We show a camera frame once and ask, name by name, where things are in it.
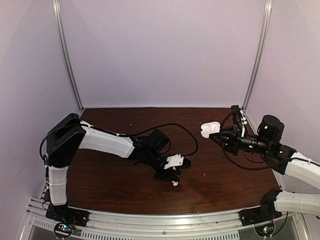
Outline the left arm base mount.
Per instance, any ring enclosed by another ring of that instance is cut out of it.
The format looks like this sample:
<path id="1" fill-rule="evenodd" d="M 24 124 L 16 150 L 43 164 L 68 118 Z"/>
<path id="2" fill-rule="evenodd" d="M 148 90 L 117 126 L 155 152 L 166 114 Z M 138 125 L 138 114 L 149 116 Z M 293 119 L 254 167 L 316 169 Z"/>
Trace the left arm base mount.
<path id="1" fill-rule="evenodd" d="M 45 217 L 57 222 L 68 223 L 72 226 L 86 227 L 89 212 L 68 207 L 67 205 L 50 205 Z"/>

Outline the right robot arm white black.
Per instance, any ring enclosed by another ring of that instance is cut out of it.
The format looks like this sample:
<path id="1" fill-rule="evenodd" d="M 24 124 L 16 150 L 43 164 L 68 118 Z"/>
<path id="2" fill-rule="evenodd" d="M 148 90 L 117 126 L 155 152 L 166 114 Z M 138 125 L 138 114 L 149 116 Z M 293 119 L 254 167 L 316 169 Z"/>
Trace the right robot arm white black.
<path id="1" fill-rule="evenodd" d="M 281 175 L 299 179 L 315 188 L 320 187 L 320 165 L 298 152 L 281 144 L 284 124 L 275 116 L 265 115 L 257 134 L 246 133 L 245 126 L 223 128 L 218 121 L 204 123 L 201 135 L 220 145 L 224 155 L 237 156 L 239 151 L 261 155 L 267 169 Z M 256 210 L 259 220 L 266 221 L 280 212 L 296 212 L 314 216 L 320 215 L 318 194 L 293 193 L 272 189 L 266 193 Z"/>

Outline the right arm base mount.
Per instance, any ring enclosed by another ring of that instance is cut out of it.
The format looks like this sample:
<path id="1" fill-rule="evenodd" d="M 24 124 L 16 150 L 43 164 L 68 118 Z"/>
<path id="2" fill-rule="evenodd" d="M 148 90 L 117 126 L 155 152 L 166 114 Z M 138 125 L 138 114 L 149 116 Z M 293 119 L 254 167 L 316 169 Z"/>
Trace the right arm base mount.
<path id="1" fill-rule="evenodd" d="M 243 227 L 270 222 L 283 215 L 281 212 L 269 210 L 267 207 L 262 206 L 250 209 L 246 208 L 241 210 L 238 214 Z"/>

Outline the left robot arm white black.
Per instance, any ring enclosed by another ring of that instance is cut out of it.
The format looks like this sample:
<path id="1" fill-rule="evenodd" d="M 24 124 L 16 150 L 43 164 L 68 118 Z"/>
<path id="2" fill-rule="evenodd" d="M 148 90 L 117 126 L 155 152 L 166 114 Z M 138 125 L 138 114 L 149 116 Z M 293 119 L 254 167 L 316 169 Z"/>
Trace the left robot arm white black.
<path id="1" fill-rule="evenodd" d="M 40 149 L 46 167 L 52 213 L 61 222 L 72 218 L 67 205 L 67 172 L 79 149 L 93 150 L 142 163 L 155 170 L 157 180 L 170 181 L 178 186 L 179 168 L 184 157 L 180 154 L 165 156 L 161 151 L 170 139 L 155 128 L 147 136 L 132 136 L 111 132 L 80 120 L 75 113 L 67 115 L 44 137 Z"/>

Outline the white charging case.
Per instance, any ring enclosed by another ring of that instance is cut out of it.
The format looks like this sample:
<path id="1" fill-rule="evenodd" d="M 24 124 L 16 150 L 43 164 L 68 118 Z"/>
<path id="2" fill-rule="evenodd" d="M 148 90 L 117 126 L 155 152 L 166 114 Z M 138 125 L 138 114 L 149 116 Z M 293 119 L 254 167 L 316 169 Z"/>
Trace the white charging case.
<path id="1" fill-rule="evenodd" d="M 203 138 L 208 139 L 211 134 L 219 133 L 220 127 L 221 127 L 221 124 L 218 121 L 203 123 L 200 126 L 201 128 L 200 134 Z"/>

